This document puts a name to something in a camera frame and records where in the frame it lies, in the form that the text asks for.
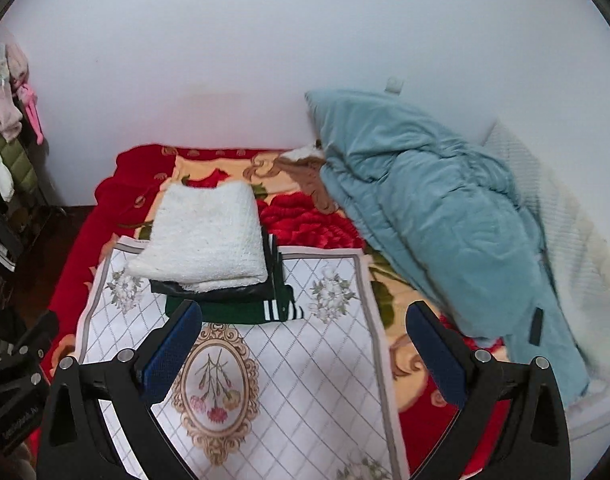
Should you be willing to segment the white tweed jacket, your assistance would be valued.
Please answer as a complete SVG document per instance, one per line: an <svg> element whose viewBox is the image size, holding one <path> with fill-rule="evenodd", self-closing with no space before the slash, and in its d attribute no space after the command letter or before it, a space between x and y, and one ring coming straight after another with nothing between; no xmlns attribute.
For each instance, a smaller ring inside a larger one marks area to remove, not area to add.
<svg viewBox="0 0 610 480"><path fill-rule="evenodd" d="M126 272L176 282L194 292L265 281L263 234L250 185L169 185L148 243L128 262Z"/></svg>

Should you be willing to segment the clothes rack with garments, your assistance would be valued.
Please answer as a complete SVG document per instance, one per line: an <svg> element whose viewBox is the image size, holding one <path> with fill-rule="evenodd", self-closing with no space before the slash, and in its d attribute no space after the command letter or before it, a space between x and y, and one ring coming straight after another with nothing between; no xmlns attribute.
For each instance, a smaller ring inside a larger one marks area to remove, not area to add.
<svg viewBox="0 0 610 480"><path fill-rule="evenodd" d="M16 44L0 44L0 339L15 344L25 333L20 315L6 304L14 274L35 245L47 219L47 204L40 190L30 149L39 146L26 122L16 90L29 84L29 66Z"/></svg>

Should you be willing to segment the black remote on duvet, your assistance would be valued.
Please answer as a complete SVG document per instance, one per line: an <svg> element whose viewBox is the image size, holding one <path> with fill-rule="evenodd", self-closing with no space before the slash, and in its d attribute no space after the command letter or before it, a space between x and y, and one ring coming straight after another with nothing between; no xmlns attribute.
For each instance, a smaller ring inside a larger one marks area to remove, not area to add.
<svg viewBox="0 0 610 480"><path fill-rule="evenodd" d="M532 344L532 346L538 347L540 345L540 339L542 339L543 323L544 311L542 308L536 308L532 316L529 331L529 343Z"/></svg>

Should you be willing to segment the dark green folded garment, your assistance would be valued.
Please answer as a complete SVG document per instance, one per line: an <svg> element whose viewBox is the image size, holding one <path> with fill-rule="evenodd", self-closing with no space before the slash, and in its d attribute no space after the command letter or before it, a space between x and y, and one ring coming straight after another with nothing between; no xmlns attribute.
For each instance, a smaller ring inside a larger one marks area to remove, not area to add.
<svg viewBox="0 0 610 480"><path fill-rule="evenodd" d="M195 301L207 323L258 325L305 318L304 310L295 304L293 288L284 281L280 250L274 247L266 255L266 262L267 281L255 286L189 292L178 284L151 280L151 292L166 297L168 316L181 301Z"/></svg>

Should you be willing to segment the white floral quilted mat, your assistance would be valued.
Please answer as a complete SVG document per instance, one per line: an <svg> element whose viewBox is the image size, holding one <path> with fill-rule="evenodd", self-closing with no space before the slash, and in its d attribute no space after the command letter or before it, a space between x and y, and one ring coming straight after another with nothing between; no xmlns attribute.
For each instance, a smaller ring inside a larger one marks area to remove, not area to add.
<svg viewBox="0 0 610 480"><path fill-rule="evenodd" d="M290 321L203 326L152 414L201 479L401 479L384 328L356 249L282 249Z"/></svg>

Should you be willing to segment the blue-grey duvet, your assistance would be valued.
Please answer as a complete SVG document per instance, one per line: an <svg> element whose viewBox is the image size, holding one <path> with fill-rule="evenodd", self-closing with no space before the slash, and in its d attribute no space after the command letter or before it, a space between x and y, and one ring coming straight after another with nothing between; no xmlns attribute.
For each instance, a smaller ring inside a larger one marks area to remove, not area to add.
<svg viewBox="0 0 610 480"><path fill-rule="evenodd" d="M305 99L325 153L321 180L363 239L464 335L503 341L514 362L544 356L565 404L586 393L543 231L508 166L393 96L311 90Z"/></svg>

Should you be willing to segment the white bed sheet right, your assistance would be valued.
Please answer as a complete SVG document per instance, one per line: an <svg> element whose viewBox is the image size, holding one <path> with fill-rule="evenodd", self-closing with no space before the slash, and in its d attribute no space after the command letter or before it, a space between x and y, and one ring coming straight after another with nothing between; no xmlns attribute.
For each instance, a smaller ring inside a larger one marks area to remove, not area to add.
<svg viewBox="0 0 610 480"><path fill-rule="evenodd" d="M590 373L588 393L567 411L578 440L610 426L610 250L575 195L502 122L484 146L506 162L540 222L559 304Z"/></svg>

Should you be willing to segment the red floral blanket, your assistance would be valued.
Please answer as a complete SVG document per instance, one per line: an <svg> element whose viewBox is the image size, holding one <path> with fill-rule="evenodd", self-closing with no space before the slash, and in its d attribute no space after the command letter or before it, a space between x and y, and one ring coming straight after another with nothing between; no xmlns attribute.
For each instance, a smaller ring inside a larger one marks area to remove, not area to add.
<svg viewBox="0 0 610 480"><path fill-rule="evenodd" d="M456 413L427 374L405 330L405 312L419 299L359 236L344 212L333 206L319 179L319 162L291 162L279 153L258 150L190 150L148 144L116 158L114 174L96 188L96 207L84 220L68 252L50 298L60 331L42 361L52 374L58 359L74 348L78 318L86 305L100 262L122 235L145 237L146 222L171 181L213 188L233 180L254 185L262 226L279 246L322 249L361 248L369 256L375 293L390 351L392 378L408 466L416 470Z"/></svg>

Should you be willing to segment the pink hanging garment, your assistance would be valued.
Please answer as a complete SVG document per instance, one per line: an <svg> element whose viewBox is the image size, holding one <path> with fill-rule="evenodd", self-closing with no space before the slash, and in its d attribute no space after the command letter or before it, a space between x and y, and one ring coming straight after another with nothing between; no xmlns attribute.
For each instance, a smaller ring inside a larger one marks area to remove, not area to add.
<svg viewBox="0 0 610 480"><path fill-rule="evenodd" d="M41 122L38 114L37 95L34 89L28 82L21 84L16 90L17 99L20 101L23 114L26 122L32 127L32 131L36 136L36 143L42 145L44 142L44 134L41 127Z"/></svg>

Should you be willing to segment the white wall socket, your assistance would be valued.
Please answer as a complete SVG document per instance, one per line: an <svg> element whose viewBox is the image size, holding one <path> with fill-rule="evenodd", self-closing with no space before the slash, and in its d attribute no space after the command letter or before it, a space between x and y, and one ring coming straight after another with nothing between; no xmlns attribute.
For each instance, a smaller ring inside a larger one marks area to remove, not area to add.
<svg viewBox="0 0 610 480"><path fill-rule="evenodd" d="M395 94L395 96L399 96L403 91L405 81L401 78L390 77L385 84L384 91L386 93Z"/></svg>

